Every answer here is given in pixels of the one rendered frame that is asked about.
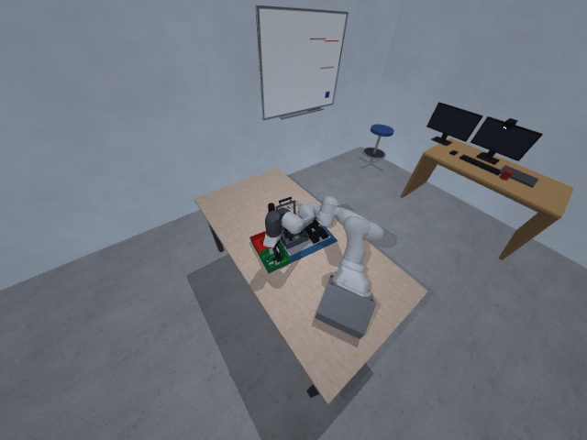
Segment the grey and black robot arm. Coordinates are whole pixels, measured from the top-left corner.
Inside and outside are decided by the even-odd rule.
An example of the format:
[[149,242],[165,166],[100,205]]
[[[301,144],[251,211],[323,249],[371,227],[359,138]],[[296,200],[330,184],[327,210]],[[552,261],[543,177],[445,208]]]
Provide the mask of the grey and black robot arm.
[[281,227],[296,235],[310,225],[315,217],[322,226],[332,226],[336,217],[346,232],[347,246],[332,280],[337,285],[368,298],[371,296],[371,292],[368,292],[369,282],[362,273],[364,267],[361,262],[366,253],[362,242],[363,239],[371,242],[380,241],[383,230],[372,221],[339,206],[337,198],[326,196],[321,208],[318,203],[302,204],[298,209],[299,216],[284,207],[268,212],[265,218],[266,234],[263,246],[275,247],[281,239]]

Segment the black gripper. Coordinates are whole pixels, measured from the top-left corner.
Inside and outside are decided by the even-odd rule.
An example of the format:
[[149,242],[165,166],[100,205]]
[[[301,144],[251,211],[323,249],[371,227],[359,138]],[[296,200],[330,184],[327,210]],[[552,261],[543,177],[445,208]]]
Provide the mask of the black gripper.
[[274,251],[275,265],[280,264],[280,260],[281,260],[281,250],[278,248],[279,243],[280,243],[280,240],[276,243],[274,248],[270,247],[270,254],[273,254],[273,251]]

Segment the red bin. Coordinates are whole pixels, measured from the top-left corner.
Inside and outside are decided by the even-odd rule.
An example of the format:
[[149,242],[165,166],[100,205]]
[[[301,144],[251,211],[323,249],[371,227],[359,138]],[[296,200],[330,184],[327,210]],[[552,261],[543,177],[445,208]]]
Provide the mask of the red bin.
[[263,246],[265,234],[266,234],[266,231],[250,237],[251,242],[252,242],[253,246],[256,248],[258,254],[259,254],[259,252],[268,248],[268,247]]

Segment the green circuit board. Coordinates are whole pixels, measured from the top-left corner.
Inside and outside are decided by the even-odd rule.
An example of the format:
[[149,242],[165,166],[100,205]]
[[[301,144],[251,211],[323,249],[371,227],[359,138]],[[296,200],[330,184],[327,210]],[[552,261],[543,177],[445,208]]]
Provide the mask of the green circuit board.
[[[269,266],[272,266],[272,265],[275,264],[275,255],[274,254],[271,255],[271,256],[269,256],[269,257],[267,257],[267,258],[265,258],[265,259],[266,259],[267,263],[269,264]],[[280,261],[283,261],[283,260],[284,260],[284,258],[282,257],[282,254],[281,254],[281,260]]]

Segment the green open bin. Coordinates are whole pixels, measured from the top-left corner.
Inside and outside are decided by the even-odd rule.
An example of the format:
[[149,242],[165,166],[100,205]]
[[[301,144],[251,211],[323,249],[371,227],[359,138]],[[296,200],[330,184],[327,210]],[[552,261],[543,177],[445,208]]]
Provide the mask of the green open bin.
[[280,267],[283,267],[283,266],[285,266],[285,265],[289,264],[289,263],[290,263],[290,261],[291,261],[291,260],[290,260],[290,258],[289,258],[289,256],[287,255],[287,253],[286,253],[286,252],[285,252],[285,250],[283,249],[283,247],[282,247],[282,245],[281,245],[281,244],[279,244],[279,245],[278,245],[278,248],[281,250],[282,257],[284,258],[284,260],[283,260],[283,261],[280,261],[280,264],[278,264],[278,265],[275,265],[275,264],[274,264],[274,265],[272,265],[272,266],[269,266],[269,264],[267,263],[267,261],[266,261],[266,259],[265,259],[265,258],[267,258],[267,257],[269,257],[269,256],[271,256],[271,255],[273,255],[273,254],[274,254],[274,251],[273,251],[273,254],[270,254],[270,250],[267,248],[267,249],[265,249],[265,250],[263,250],[263,251],[259,252],[259,254],[260,254],[260,259],[262,260],[262,262],[263,262],[263,264],[264,264],[264,266],[265,266],[266,270],[268,271],[268,273],[270,273],[270,272],[272,272],[272,271],[274,271],[274,270],[276,270],[276,269],[278,269],[278,268],[280,268]]

